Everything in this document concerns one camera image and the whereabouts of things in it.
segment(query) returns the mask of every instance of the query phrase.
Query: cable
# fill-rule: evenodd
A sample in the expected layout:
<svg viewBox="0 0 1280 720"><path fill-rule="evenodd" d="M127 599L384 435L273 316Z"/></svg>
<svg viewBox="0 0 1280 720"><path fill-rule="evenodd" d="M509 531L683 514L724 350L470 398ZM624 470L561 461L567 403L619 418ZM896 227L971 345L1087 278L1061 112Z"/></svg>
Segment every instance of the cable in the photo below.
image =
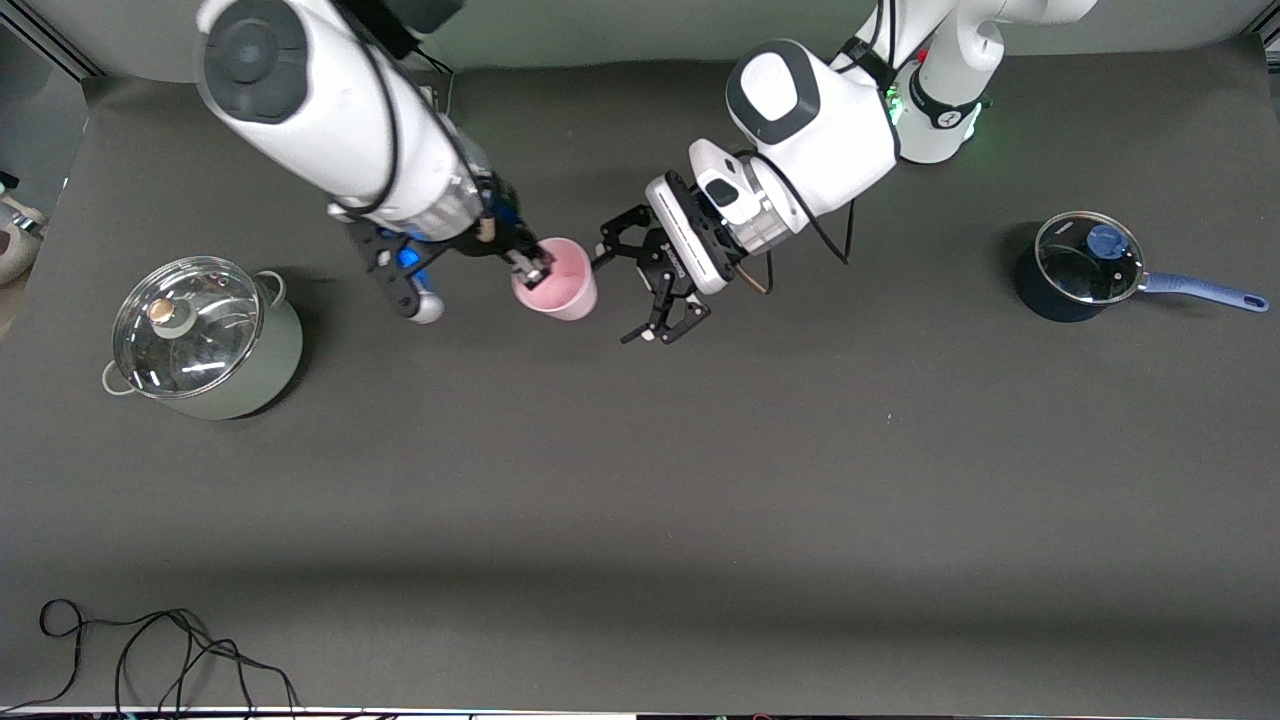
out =
<svg viewBox="0 0 1280 720"><path fill-rule="evenodd" d="M383 188L378 192L378 195L375 196L374 201L370 202L370 204L367 204L367 205L364 205L364 206L349 208L349 206L343 205L342 202L338 202L337 200L334 200L334 202L337 202L338 206L342 208L343 210L346 210L348 214L365 215L365 214L372 213L374 210L378 210L378 208L380 208L381 204L387 201L387 197L390 195L392 188L396 186L396 181L399 178L399 122L396 118L396 105L394 105L394 101L392 100L390 88L387 86L387 79L383 77L381 68L379 67L378 60L374 56L374 50L357 33L356 28L364 28L364 26L360 24L360 20L356 19L340 4L335 4L335 6L342 13L343 19L346 20L347 27L351 29L352 35L356 36L356 42L357 42L357 45L360 45L361 53L365 55L365 58L369 60L370 67L374 69L374 77L378 79L378 87L379 87L379 90L383 94L383 101L384 101L384 104L387 106L387 115L389 118L388 124L389 124L390 133L392 133L392 165L390 165L390 172L388 172L388 174L387 174L387 182L383 186ZM475 172L471 169L471 161L467 159L466 152L463 152L462 145L458 142L458 138L454 137L454 135L452 132L449 132L448 128L444 127L444 123L440 120L439 114L435 111L434 108L431 108L430 102L426 101L426 97L422 97L422 94L417 92L417 90L416 90L417 85L413 82L412 78L410 78L404 73L404 69L401 68L399 64L397 64L394 61L390 61L390 60L388 60L388 65L390 65L392 72L394 72L397 76L399 76L401 79L403 79L404 82L407 82L410 85L410 87L415 88L413 95L416 95L417 99L422 102L422 108L426 110L426 114L431 118L431 120L435 123L436 128L444 135L445 140L449 142L449 146L458 155L458 160L462 163L462 167L467 172L467 178L471 181L471 184L475 187L476 193L479 195L480 193L480 188L481 188L480 181L479 181L479 178L476 178ZM440 63L440 65L443 65L444 68L448 68L448 65L444 65L444 63ZM449 109L452 109L452 105L453 105L453 69L452 68L449 68L449 97L448 97L448 104L449 104ZM488 213L488 208L485 208L484 205L485 204L484 204L484 200L481 197L481 208L484 208L484 211Z"/></svg>
<svg viewBox="0 0 1280 720"><path fill-rule="evenodd" d="M340 3L334 3L334 8L342 14L343 19L347 22L348 29L356 36L356 27L364 27L352 15L351 10L347 10ZM356 36L356 45L360 46L361 54L369 61L369 68L374 70L374 78L378 81L378 90L383 94L383 106L387 108L387 126L390 132L392 152L390 152L390 168L387 172L387 182L383 183L381 190L374 195L374 200L367 205L343 205L337 199L334 202L347 211L348 215L365 215L372 213L381 208L383 202L392 193L392 188L396 186L396 181L399 179L399 120L396 118L396 101L392 99L392 91L387 87L387 78L383 77L383 69L378 64L378 58L374 56L372 49L369 44Z"/></svg>
<svg viewBox="0 0 1280 720"><path fill-rule="evenodd" d="M884 0L876 0L876 27L872 29L872 41L867 44L868 47L870 47L873 50L876 47L876 42L879 40L881 20L883 20L883 19L884 19ZM852 38L850 38L850 42L852 42L854 40L856 40L856 36L852 37ZM836 72L840 73L840 74L845 74L849 70L851 70L854 68L860 68L860 67L861 65L858 64L858 60L850 58L849 59L849 64L845 65L844 68L840 68Z"/></svg>
<svg viewBox="0 0 1280 720"><path fill-rule="evenodd" d="M413 53L415 55L419 55L420 58L425 59L428 63L431 63L433 65L435 65L435 69L440 70L442 73L449 73L451 76L453 74L453 68L451 68L451 67L445 65L443 61L436 60L435 58L428 55L426 53L422 51L421 47L415 47L413 50L411 50L411 53Z"/></svg>
<svg viewBox="0 0 1280 720"><path fill-rule="evenodd" d="M827 246L827 250L831 250L831 254L835 255L836 259L840 260L842 264L845 265L849 264L849 251L852 247L852 209L850 209L850 225L849 228L846 228L845 252L841 254L840 250L836 247L836 243L832 242L831 237L827 236L827 231L824 231L822 228L822 224L818 223L818 218L817 215L813 214L813 210L809 209L809 204L804 201L804 197L800 196L800 192L796 190L796 187L791 184L791 179L787 178L786 173L783 173L782 169L773 163L773 160L769 160L768 158L760 155L755 150L741 150L739 152L735 152L733 156L740 160L742 158L759 158L760 160L764 160L764 164L768 165L773 170L773 173L778 176L778 179L782 181L782 184L787 186L787 191L790 191L791 195L796 199L796 202L800 204L800 209L804 210L804 214L809 218L809 223L813 225L813 229L818 232L818 237L822 238L822 242L823 245Z"/></svg>
<svg viewBox="0 0 1280 720"><path fill-rule="evenodd" d="M888 69L897 69L897 0L888 0Z"/></svg>
<svg viewBox="0 0 1280 720"><path fill-rule="evenodd" d="M51 630L49 628L49 615L50 615L50 611L54 610L54 607L61 606L61 605L64 605L68 609L70 609L70 611L74 614L74 616L76 616L76 624L72 625L67 630L55 633L54 630ZM175 679L173 683L170 683L170 685L165 691L164 696L161 696L160 703L156 706L156 712L163 712L165 701L169 698L169 694L174 693L174 692L177 693L174 696L174 705L173 705L174 715L177 715L180 711L180 708L182 708L182 688L183 688L183 683L186 682L187 674L191 673L191 670L195 669L195 666L206 655L211 655L211 656L215 656L215 657L228 659L228 660L232 660L232 661L236 662L236 670L237 670L238 679L239 679L241 694L244 698L244 706L247 708L252 710L253 707L256 707L256 703L253 702L253 698L252 698L252 696L248 692L248 683L246 682L246 678L244 678L244 667L252 667L252 669L256 669L256 670L265 670L265 671L269 671L269 673L273 673L273 674L276 674L276 675L280 676L280 680L284 684L285 698L288 700L288 703L289 703L289 715L291 716L293 716L296 708L302 705L301 700L298 700L297 689L293 687L293 680L289 679L288 674L285 674L279 667L275 667L273 665L266 665L264 662L259 662L257 660L253 660L253 659L246 656L246 655L243 655L239 651L239 648L236 646L236 643L233 641L230 641L230 639L227 639L227 638L219 639L219 641L212 639L212 635L209 634L209 629L205 626L204 620L201 620L200 616L196 615L195 612L192 612L191 610L187 610L187 609L183 609L183 607L178 607L178 609L170 609L170 610L160 610L160 611L156 611L156 612L148 612L148 614L146 614L146 615L143 615L141 618L137 618L134 620L123 620L123 621L122 620L99 620L99 619L93 619L93 618L86 619L83 611L79 607L79 605L77 605L76 602L72 602L70 600L59 597L59 598L50 600L49 602L46 602L40 609L40 632L45 637L47 637L47 638L65 638L65 637L72 635L72 634L76 635L76 647L74 647L74 651L72 653L72 671L70 671L70 675L67 678L67 683L63 685L63 688L60 691L58 691L55 694L52 694L52 696L50 696L47 698L31 700L31 701L27 701L27 702L20 702L18 705L13 705L10 707L5 707L4 710L0 710L0 716L8 715L8 714L13 712L14 710L19 710L19 708L23 708L23 707L29 707L29 706L33 706L33 705L45 705L45 703L56 702L56 701L61 700L61 697L65 696L72 689L72 685L74 685L76 680L79 678L81 664L82 664L82 660L83 660L84 637L86 637L86 633L87 633L87 630L88 630L90 626L92 626L92 625L102 625L102 626L109 626L109 628L125 628L125 626L132 626L132 625L141 625L129 637L128 642L125 642L124 648L120 651L120 656L116 659L116 662L115 662L115 683L114 683L114 687L113 687L113 698L115 701L115 711L116 711L116 714L123 714L123 708L122 708L123 703L120 701L120 694L122 694L120 693L120 687L124 683L124 666L125 666L125 662L128 661L129 651L133 648L133 643L137 642L137 639L140 637L142 637L142 634L147 629L150 629L152 625L155 625L160 620L169 620L174 626L177 626L179 630L182 630L186 634L186 637L187 637L187 653L186 653L186 657L183 659L182 673L178 675L178 679ZM200 647L201 650L200 650L198 653L196 653L195 656L192 656L191 652L192 652L192 650L195 647Z"/></svg>
<svg viewBox="0 0 1280 720"><path fill-rule="evenodd" d="M755 292L759 292L760 295L769 295L769 293L773 292L773 251L772 250L769 250L768 252L764 254L764 268L765 268L765 273L768 273L768 275L767 275L768 279L767 279L765 284L760 284L760 282L756 281L755 278L753 278L750 273L748 273L746 270L744 270L741 263L739 263L737 265L733 265L733 272L737 273L739 275L741 275L742 279L746 281L746 283L749 286L751 286L753 288L755 288Z"/></svg>

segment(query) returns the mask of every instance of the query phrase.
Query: glass lid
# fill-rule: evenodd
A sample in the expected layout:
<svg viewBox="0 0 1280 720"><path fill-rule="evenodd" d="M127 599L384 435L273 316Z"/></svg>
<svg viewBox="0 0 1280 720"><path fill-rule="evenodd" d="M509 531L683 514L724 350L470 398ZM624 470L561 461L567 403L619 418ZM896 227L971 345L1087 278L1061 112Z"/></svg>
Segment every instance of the glass lid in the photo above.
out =
<svg viewBox="0 0 1280 720"><path fill-rule="evenodd" d="M111 350L143 395L209 389L248 355L261 328L257 287L220 258L175 260L147 275L115 316Z"/></svg>
<svg viewBox="0 0 1280 720"><path fill-rule="evenodd" d="M1085 305L1124 300L1143 278L1133 234L1097 213L1065 213L1044 223L1036 237L1036 263L1059 292Z"/></svg>

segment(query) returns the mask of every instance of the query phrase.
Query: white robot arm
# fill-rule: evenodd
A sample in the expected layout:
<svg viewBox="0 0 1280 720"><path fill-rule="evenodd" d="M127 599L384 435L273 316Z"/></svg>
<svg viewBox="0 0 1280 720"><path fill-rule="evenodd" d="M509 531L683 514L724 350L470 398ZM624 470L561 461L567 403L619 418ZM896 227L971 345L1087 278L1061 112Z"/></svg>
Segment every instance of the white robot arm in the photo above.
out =
<svg viewBox="0 0 1280 720"><path fill-rule="evenodd" d="M357 36L342 0L206 0L205 104L265 155L333 197L330 214L397 311L435 320L424 268L444 250L498 255L534 287L545 256L515 191L394 60Z"/></svg>
<svg viewBox="0 0 1280 720"><path fill-rule="evenodd" d="M817 217L852 201L884 177L900 155L908 156L900 137L902 120L895 128L884 94L899 68L940 26L963 18L974 33L980 28L982 37L989 37L989 23L979 18L1071 22L1094 1L883 0L829 64L791 40L751 50L733 68L724 97L735 124L755 149L730 154L709 140L695 141L689 149L695 187L667 172L645 188L648 205L602 227L596 264L613 256L635 259L654 293L649 320L623 342L675 342L710 314L699 293L719 292L741 273L737 266L744 259L768 254ZM940 55L937 82L956 87L937 92L975 100L991 77L987 67L993 72L995 64L980 51ZM979 69L972 70L968 63ZM980 82L972 78L982 72ZM955 124L963 135L964 123ZM641 246L622 242L623 229L648 227L650 219L660 229L649 231ZM822 237L835 250L826 233ZM685 301L685 316L668 324L675 300Z"/></svg>
<svg viewBox="0 0 1280 720"><path fill-rule="evenodd" d="M1083 18L1097 0L963 0L938 27L923 63L899 76L902 158L933 164L950 159L977 119L978 97L1005 58L995 23L1052 26Z"/></svg>

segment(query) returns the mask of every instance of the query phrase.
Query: saucepan handle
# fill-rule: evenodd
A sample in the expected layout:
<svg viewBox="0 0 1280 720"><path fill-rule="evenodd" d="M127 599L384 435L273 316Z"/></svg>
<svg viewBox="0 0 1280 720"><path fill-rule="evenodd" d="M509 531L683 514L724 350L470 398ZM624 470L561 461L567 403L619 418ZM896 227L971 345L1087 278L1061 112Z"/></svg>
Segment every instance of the saucepan handle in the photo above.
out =
<svg viewBox="0 0 1280 720"><path fill-rule="evenodd" d="M1222 305L1229 305L1231 307L1239 307L1240 310L1248 310L1251 313L1266 313L1267 309L1271 307L1271 304L1267 302L1266 297L1253 295L1252 292L1244 292L1242 290L1235 290L1234 287L1226 287L1225 284L1188 278L1187 275L1172 275L1169 273L1147 273L1142 290L1143 292L1176 292L1179 295L1190 295L1204 300L1212 300L1213 302L1221 302Z"/></svg>
<svg viewBox="0 0 1280 720"><path fill-rule="evenodd" d="M136 388L133 386L129 386L129 389L115 389L115 388L113 388L111 387L111 380L109 378L111 375L119 375L119 374L120 374L120 370L116 368L115 360L111 360L110 363L108 363L106 368L102 368L102 389L105 389L109 395L114 395L116 397L124 397L125 395L133 395L134 392L138 392L138 388Z"/></svg>
<svg viewBox="0 0 1280 720"><path fill-rule="evenodd" d="M275 284L280 286L280 290L275 293L275 297L271 299L271 302L268 304L268 307L275 307L280 302L284 302L284 278L280 277L280 273L276 273L275 270L260 270L257 273L253 273L253 277L271 278L273 281L275 281Z"/></svg>

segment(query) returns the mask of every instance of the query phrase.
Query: gray wall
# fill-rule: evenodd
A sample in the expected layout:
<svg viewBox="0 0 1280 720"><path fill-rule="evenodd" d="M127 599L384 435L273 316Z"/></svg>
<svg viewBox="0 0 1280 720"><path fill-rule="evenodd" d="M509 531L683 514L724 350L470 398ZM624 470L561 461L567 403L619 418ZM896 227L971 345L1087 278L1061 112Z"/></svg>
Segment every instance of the gray wall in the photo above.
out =
<svg viewBox="0 0 1280 720"><path fill-rule="evenodd" d="M0 170L22 181L15 199L52 214L87 117L79 83L0 28Z"/></svg>
<svg viewBox="0 0 1280 720"><path fill-rule="evenodd" d="M191 82L200 0L28 0L113 73ZM1193 47L1268 0L1100 0L1080 23L1006 29L1020 55ZM731 60L771 37L833 51L873 0L468 0L428 47L457 68Z"/></svg>

